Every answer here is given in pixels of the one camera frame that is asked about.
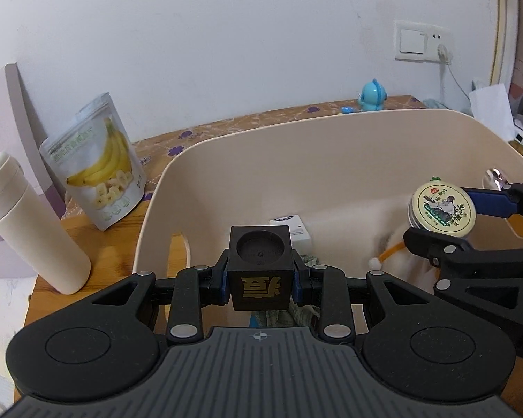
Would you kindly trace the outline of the beige plastic storage bin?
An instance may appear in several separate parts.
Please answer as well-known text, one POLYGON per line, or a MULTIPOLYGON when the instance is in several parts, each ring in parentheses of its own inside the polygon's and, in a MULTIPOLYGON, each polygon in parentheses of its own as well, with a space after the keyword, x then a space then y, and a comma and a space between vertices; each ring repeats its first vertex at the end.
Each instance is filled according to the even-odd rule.
POLYGON ((491 166, 523 163, 485 126, 445 109, 318 117, 201 141, 164 170, 134 268, 165 277, 175 234, 189 265, 212 265, 234 225, 298 214, 308 229, 320 209, 371 196, 410 201, 433 177, 478 188, 491 166))

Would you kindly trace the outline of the white thermos bottle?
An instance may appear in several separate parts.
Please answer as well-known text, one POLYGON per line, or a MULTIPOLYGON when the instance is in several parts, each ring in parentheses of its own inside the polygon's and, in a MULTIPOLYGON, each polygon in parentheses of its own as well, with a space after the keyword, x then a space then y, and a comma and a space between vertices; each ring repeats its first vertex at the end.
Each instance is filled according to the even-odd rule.
POLYGON ((37 274, 62 294, 82 289, 91 262, 53 209, 24 177, 17 160, 0 152, 0 235, 37 274))

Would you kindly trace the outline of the green plaid cloth scrunchie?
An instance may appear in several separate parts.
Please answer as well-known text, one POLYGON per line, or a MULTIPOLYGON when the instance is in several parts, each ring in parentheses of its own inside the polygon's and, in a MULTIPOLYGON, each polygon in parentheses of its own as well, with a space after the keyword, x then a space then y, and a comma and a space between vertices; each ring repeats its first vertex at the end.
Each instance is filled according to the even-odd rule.
POLYGON ((291 300, 287 310, 255 310, 250 327, 314 326, 319 322, 320 309, 312 305, 299 306, 291 300))

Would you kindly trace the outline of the banana chips snack bag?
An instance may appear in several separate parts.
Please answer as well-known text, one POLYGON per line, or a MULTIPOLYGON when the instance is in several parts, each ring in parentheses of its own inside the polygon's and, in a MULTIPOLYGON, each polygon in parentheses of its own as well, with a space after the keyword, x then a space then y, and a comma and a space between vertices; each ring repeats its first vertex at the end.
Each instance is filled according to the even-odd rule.
POLYGON ((109 93, 80 109, 39 152, 100 230, 122 220, 144 197, 146 174, 109 93))

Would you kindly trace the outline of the white wall switch socket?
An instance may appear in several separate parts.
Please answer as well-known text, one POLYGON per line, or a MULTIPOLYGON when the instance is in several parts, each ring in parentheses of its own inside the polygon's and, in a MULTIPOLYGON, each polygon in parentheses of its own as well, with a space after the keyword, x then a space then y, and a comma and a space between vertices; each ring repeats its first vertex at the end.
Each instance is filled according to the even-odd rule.
POLYGON ((396 20, 394 53, 398 61, 451 61, 454 36, 443 26, 396 20))

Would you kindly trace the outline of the round cream balm tin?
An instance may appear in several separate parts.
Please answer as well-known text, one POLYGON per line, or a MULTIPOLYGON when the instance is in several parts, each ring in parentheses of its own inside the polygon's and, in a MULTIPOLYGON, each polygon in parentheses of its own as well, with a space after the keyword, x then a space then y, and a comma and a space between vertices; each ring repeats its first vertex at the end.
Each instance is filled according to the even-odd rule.
POLYGON ((466 238, 474 229, 476 209, 461 188, 433 180, 421 185, 408 205, 410 227, 457 238, 466 238))

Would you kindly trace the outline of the white tissue sheet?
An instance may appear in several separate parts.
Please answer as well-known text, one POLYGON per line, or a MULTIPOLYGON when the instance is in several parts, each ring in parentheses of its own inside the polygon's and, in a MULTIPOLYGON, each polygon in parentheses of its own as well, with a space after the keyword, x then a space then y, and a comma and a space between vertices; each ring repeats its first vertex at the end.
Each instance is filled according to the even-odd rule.
POLYGON ((496 84, 470 93, 470 108, 475 120, 504 141, 516 137, 516 127, 505 85, 496 84))

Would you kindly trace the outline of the black cube chalk holder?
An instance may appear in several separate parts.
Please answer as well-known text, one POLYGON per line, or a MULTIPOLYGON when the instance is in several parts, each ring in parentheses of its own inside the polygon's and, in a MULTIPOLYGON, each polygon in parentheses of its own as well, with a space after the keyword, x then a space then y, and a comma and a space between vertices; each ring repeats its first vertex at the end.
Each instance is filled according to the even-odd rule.
POLYGON ((287 309, 295 284, 289 227, 234 226, 226 272, 234 310, 287 309))

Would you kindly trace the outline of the blue cartoon figurine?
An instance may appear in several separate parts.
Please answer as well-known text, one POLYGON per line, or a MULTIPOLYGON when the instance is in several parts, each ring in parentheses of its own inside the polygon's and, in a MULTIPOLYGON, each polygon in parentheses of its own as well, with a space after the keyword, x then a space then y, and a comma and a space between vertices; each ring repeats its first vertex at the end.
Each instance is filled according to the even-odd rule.
POLYGON ((362 111, 383 110, 387 99, 384 86, 377 79, 373 79, 363 86, 358 104, 362 111))

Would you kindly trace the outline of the white grey plush toy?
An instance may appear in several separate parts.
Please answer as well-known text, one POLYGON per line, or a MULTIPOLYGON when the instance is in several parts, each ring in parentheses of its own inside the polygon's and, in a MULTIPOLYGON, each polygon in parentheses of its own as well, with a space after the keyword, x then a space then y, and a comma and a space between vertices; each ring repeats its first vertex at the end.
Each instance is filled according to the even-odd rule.
POLYGON ((408 201, 407 194, 371 196, 320 209, 307 225, 314 255, 348 277, 383 271, 431 293, 437 271, 403 244, 409 228, 408 201))

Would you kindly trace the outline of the blue cartoon tissue pack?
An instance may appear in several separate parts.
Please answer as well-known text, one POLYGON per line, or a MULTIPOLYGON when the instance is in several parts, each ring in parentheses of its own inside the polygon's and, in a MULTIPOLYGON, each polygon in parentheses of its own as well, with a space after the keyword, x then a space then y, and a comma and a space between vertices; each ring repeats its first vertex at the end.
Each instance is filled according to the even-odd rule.
POLYGON ((298 214, 276 217, 270 225, 285 225, 289 229, 291 244, 301 254, 312 251, 312 237, 298 214))

